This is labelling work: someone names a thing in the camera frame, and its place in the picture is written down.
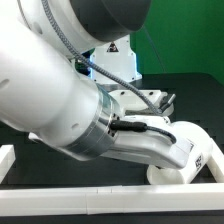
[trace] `black cable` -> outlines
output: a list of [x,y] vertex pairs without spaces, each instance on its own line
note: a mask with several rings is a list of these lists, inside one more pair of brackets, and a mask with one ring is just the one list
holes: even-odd
[[177,142],[176,137],[170,132],[162,130],[160,128],[148,126],[146,123],[143,122],[114,120],[111,122],[110,128],[111,130],[114,131],[134,131],[134,132],[154,131],[168,137],[171,140],[172,144],[175,144]]
[[158,132],[158,133],[160,133],[162,135],[165,135],[165,136],[169,137],[173,144],[175,144],[177,142],[176,137],[173,134],[171,134],[170,132],[168,132],[168,131],[164,131],[164,130],[162,130],[160,128],[155,128],[155,127],[151,127],[151,126],[147,126],[147,130],[155,131],[155,132]]

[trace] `sticker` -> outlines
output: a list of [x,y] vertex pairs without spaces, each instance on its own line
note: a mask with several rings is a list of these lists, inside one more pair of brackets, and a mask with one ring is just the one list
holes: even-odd
[[113,52],[119,52],[117,49],[117,46],[114,42],[111,43],[110,47],[108,48],[107,52],[113,53]]
[[198,159],[195,161],[195,165],[196,165],[197,171],[199,171],[202,167],[202,155],[200,155]]

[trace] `black surface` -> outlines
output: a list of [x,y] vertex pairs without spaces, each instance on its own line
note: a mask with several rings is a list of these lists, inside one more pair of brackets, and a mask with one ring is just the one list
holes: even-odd
[[[206,74],[145,76],[135,83],[141,89],[161,89],[177,95],[173,121],[191,121],[203,127],[221,149],[224,146],[224,87]],[[27,134],[1,124],[1,144],[14,144],[16,163],[1,189],[143,185],[147,166],[105,158],[79,162],[42,144]],[[214,182],[205,167],[194,182]],[[0,218],[0,223],[223,223],[224,211]]]
[[139,30],[151,0],[70,0],[85,30],[98,40],[111,42]]

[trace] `green background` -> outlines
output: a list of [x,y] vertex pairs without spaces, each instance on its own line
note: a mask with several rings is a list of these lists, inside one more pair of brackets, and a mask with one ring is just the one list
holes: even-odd
[[[145,26],[167,73],[208,73],[224,84],[224,0],[152,0]],[[138,71],[161,74],[145,32],[131,40]]]

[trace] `white object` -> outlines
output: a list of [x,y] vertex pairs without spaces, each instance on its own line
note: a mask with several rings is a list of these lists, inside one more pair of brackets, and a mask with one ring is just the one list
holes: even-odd
[[189,122],[176,122],[171,126],[191,141],[192,150],[187,165],[181,170],[158,169],[150,165],[147,171],[150,184],[189,184],[211,158],[214,144],[202,128]]
[[1,120],[51,146],[72,143],[95,117],[97,86],[20,23],[0,26]]
[[0,191],[0,216],[224,209],[224,184]]
[[13,145],[3,145],[0,148],[0,183],[3,181],[14,162],[15,152]]
[[179,134],[180,129],[171,127],[168,118],[155,116],[126,116],[121,119],[128,122],[143,122],[149,127],[162,130],[175,136],[175,144],[171,138],[157,131],[143,133],[119,131],[116,141],[102,156],[153,164],[164,168],[181,169],[188,162],[191,142]]
[[215,180],[218,183],[224,183],[224,154],[213,140],[212,143],[212,155],[207,165]]
[[[90,60],[126,82],[142,78],[137,71],[136,54],[130,47],[130,36],[96,47]],[[117,84],[94,70],[91,78],[99,84]]]
[[21,18],[17,0],[0,0],[0,15],[7,19]]

